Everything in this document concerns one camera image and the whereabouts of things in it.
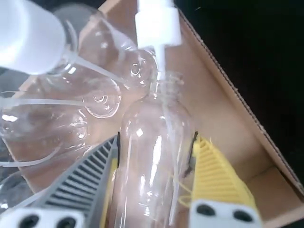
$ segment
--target white pump head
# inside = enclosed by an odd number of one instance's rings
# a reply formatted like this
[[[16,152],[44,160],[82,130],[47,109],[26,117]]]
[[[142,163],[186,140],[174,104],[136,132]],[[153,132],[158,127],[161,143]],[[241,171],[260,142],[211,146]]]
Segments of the white pump head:
[[[172,0],[138,0],[135,16],[139,48],[181,44],[179,12]]]
[[[43,74],[61,60],[65,32],[50,12],[28,0],[0,1],[0,67]]]

